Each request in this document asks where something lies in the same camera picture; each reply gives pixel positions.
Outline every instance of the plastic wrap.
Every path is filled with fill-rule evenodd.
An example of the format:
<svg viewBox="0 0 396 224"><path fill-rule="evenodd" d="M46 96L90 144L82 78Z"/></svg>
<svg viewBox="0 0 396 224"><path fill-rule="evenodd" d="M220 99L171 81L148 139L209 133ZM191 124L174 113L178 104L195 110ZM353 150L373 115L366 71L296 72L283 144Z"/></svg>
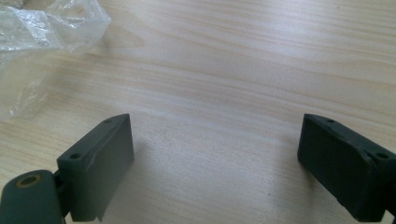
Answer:
<svg viewBox="0 0 396 224"><path fill-rule="evenodd" d="M42 58L36 55L59 50L84 53L101 38L111 21L96 0L27 1L24 9L7 7L3 2L6 1L0 2L0 120L31 115L45 99L41 86L49 70L39 70L40 66L34 65Z"/></svg>

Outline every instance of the clear plastic bag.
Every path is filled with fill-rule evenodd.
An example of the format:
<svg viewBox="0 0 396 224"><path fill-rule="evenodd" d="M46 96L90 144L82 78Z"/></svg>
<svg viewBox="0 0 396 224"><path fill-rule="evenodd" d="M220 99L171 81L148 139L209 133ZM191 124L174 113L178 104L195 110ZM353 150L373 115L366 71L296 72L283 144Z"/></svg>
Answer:
<svg viewBox="0 0 396 224"><path fill-rule="evenodd" d="M86 52L101 38L111 19L97 0L26 2L24 9L0 2L0 120L31 115L45 99L40 86L46 71L37 57L64 50Z"/></svg>

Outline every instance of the wooden table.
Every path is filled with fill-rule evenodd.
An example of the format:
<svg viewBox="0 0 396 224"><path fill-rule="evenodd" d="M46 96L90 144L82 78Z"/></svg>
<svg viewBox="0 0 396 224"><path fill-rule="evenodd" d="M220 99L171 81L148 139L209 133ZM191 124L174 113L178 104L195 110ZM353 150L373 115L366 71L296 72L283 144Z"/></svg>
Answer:
<svg viewBox="0 0 396 224"><path fill-rule="evenodd" d="M47 56L40 110L0 122L1 188L56 171L97 123L129 113L135 161L103 223L357 223L297 147L314 113L396 152L394 1L101 4L102 40Z"/></svg>

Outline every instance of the wood grain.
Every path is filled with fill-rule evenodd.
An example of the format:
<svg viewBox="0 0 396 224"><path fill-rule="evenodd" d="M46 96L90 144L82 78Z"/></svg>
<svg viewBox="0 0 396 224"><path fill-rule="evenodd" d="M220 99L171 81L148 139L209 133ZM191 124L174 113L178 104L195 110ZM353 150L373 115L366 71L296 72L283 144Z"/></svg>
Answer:
<svg viewBox="0 0 396 224"><path fill-rule="evenodd" d="M40 111L0 122L1 187L130 113L135 162L103 223L357 223L296 152L304 113L396 152L394 1L101 4L98 45L50 55Z"/></svg>

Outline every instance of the light wood surface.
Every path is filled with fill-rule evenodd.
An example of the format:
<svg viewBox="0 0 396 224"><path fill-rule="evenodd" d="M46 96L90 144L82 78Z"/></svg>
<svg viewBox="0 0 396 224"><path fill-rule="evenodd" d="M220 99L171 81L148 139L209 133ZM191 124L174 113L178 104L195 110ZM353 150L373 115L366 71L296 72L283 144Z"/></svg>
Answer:
<svg viewBox="0 0 396 224"><path fill-rule="evenodd" d="M129 113L135 161L103 223L358 223L297 147L314 113L396 152L396 2L101 4L102 40L48 56L41 109L0 122L0 188L54 172L97 123Z"/></svg>

